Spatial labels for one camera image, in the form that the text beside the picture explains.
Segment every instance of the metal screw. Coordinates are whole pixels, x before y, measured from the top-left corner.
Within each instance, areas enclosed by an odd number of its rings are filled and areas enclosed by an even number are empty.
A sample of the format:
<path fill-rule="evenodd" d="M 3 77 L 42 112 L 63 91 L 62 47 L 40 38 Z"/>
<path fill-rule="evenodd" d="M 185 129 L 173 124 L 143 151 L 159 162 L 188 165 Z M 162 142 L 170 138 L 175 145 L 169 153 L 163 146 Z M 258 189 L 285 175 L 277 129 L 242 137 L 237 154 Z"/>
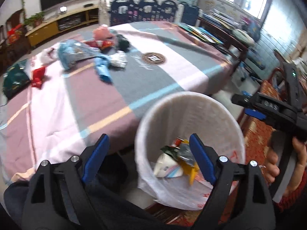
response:
<path fill-rule="evenodd" d="M 40 163 L 40 165 L 42 165 L 43 167 L 47 166 L 48 164 L 48 161 L 47 160 L 44 160 Z"/>
<path fill-rule="evenodd" d="M 228 158 L 226 156 L 220 156 L 219 160 L 222 162 L 222 163 L 225 163 L 228 161 Z"/>
<path fill-rule="evenodd" d="M 254 160 L 250 161 L 250 164 L 253 166 L 253 167 L 256 167 L 258 165 L 258 163 Z"/>
<path fill-rule="evenodd" d="M 79 157 L 78 156 L 72 156 L 71 158 L 70 158 L 70 160 L 72 161 L 72 162 L 77 162 L 77 161 L 79 161 Z"/>

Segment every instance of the yellow wooden tv cabinet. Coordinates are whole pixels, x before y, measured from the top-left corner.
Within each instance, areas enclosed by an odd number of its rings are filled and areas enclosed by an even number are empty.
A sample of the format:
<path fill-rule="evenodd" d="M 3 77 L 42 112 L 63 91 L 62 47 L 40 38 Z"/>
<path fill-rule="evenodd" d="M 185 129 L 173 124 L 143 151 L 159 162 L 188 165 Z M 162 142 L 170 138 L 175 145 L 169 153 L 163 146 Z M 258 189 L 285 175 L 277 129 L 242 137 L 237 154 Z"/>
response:
<path fill-rule="evenodd" d="M 98 6 L 67 11 L 26 33 L 32 47 L 57 34 L 81 25 L 98 22 Z"/>

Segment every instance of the window sill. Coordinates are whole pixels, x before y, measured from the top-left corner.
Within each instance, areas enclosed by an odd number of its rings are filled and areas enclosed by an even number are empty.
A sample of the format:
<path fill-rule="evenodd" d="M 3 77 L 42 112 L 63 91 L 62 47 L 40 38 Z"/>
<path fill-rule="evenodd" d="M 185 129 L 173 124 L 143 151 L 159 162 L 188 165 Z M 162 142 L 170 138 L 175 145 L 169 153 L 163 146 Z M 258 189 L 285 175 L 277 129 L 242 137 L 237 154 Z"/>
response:
<path fill-rule="evenodd" d="M 234 8 L 234 9 L 236 9 L 236 10 L 238 10 L 238 11 L 240 11 L 240 12 L 243 13 L 243 14 L 245 14 L 247 17 L 253 18 L 253 19 L 255 19 L 258 23 L 261 23 L 261 20 L 260 20 L 260 19 L 254 17 L 254 16 L 251 15 L 250 13 L 246 12 L 244 9 L 240 8 L 239 5 L 234 4 L 234 3 L 231 3 L 231 2 L 228 2 L 227 0 L 217 0 L 217 1 L 219 1 L 219 2 L 221 2 L 221 3 L 225 3 L 226 5 L 228 5 L 228 6 L 232 7 L 232 8 Z"/>

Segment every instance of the tablecloth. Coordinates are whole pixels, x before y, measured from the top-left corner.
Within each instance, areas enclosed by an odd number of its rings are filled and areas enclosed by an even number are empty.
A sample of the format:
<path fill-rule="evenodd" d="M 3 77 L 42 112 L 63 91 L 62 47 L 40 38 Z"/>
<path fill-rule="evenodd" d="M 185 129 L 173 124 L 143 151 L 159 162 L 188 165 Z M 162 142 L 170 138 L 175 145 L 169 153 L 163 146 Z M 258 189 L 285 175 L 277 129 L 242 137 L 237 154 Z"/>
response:
<path fill-rule="evenodd" d="M 61 163 L 81 154 L 103 133 L 110 137 L 111 152 L 127 147 L 157 100 L 184 90 L 213 94 L 232 73 L 224 55 L 175 24 L 136 22 L 111 29 L 131 43 L 126 68 L 110 70 L 112 84 L 99 80 L 91 59 L 69 72 L 55 61 L 46 69 L 41 90 L 28 87 L 2 108 L 0 157 L 7 183 L 29 179 L 45 159 Z M 76 39 L 92 37 L 85 30 Z M 161 54 L 165 62 L 145 63 L 142 55 L 149 52 Z M 38 54 L 31 68 L 41 65 Z"/>

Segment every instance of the gray handle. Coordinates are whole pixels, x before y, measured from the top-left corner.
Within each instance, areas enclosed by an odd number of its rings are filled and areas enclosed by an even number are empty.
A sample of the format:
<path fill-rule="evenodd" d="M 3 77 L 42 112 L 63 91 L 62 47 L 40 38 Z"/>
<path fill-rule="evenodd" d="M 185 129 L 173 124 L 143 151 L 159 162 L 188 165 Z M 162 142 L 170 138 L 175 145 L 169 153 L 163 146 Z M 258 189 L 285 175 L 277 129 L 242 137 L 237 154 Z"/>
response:
<path fill-rule="evenodd" d="M 271 136 L 272 148 L 278 155 L 277 166 L 280 170 L 275 182 L 270 186 L 273 201 L 279 203 L 292 177 L 297 154 L 292 146 L 292 136 L 281 131 L 274 131 Z"/>

